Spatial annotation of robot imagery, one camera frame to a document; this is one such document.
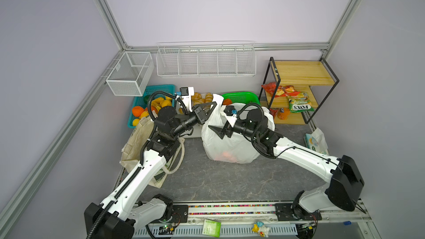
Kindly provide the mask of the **white plastic grocery bag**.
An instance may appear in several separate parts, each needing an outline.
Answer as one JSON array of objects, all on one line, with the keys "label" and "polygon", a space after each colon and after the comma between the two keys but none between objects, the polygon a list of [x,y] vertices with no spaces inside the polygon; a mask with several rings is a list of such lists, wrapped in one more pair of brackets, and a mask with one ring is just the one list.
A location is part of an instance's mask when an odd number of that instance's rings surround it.
[{"label": "white plastic grocery bag", "polygon": [[221,158],[222,153],[228,152],[234,155],[232,163],[247,164],[253,162],[260,156],[257,150],[252,146],[250,139],[246,139],[239,133],[233,133],[232,137],[225,136],[220,139],[208,126],[217,126],[223,128],[226,118],[220,113],[223,97],[218,94],[213,95],[213,101],[217,107],[212,112],[210,118],[203,125],[201,139],[203,147],[209,159],[219,162],[229,162]]}]

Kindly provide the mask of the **red toy tomato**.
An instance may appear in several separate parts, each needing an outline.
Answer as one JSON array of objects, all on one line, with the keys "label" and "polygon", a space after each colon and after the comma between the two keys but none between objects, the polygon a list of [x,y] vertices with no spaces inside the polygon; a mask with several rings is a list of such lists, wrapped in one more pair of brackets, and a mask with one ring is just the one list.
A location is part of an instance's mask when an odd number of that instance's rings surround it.
[{"label": "red toy tomato", "polygon": [[229,162],[233,162],[235,157],[232,153],[225,152],[225,153],[222,153],[221,158],[223,160],[228,160]]}]

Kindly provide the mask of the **beige canvas tote bag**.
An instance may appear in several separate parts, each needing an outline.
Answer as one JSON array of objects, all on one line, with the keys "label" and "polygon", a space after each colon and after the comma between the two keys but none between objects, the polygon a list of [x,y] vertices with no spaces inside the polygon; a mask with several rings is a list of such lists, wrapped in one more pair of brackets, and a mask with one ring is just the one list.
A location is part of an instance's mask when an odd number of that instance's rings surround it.
[{"label": "beige canvas tote bag", "polygon": [[[133,169],[140,165],[141,157],[144,158],[142,161],[143,166],[148,165],[148,148],[142,149],[145,143],[149,143],[150,133],[153,131],[153,121],[150,117],[143,117],[140,119],[136,128],[133,130],[130,138],[123,147],[121,153],[120,165],[129,174]],[[178,139],[176,153],[173,154],[169,161],[159,169],[158,172],[150,180],[149,184],[155,188],[161,188],[168,175],[174,174],[177,169],[181,166],[185,155],[184,149],[184,138]]]}]

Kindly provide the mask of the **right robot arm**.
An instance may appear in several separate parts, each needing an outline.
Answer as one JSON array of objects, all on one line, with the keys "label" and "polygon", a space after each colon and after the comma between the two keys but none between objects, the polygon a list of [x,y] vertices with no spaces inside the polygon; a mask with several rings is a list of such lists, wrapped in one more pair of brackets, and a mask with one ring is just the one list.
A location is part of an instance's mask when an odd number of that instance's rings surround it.
[{"label": "right robot arm", "polygon": [[262,107],[254,103],[241,110],[225,106],[222,115],[226,118],[223,127],[209,126],[220,139],[231,138],[235,133],[242,135],[260,155],[289,161],[325,182],[318,188],[297,194],[289,209],[296,220],[333,206],[349,212],[361,208],[358,200],[365,183],[353,158],[329,156],[294,143],[269,129]]}]

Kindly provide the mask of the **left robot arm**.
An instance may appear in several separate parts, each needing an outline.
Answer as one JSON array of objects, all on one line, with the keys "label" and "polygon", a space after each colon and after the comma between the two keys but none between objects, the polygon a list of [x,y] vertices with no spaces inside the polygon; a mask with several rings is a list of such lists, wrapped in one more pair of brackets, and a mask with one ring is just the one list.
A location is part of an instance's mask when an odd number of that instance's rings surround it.
[{"label": "left robot arm", "polygon": [[149,97],[148,103],[151,104],[159,95],[178,101],[183,113],[180,115],[173,106],[165,106],[154,114],[151,106],[147,107],[153,129],[141,148],[139,162],[108,197],[86,208],[84,218],[88,239],[130,239],[140,226],[173,218],[173,200],[164,195],[158,194],[138,207],[135,203],[154,175],[181,147],[180,136],[196,124],[205,124],[222,104],[223,98],[215,94],[212,102],[188,109],[184,99],[191,98],[191,95],[189,88],[184,87],[175,95],[156,91]]}]

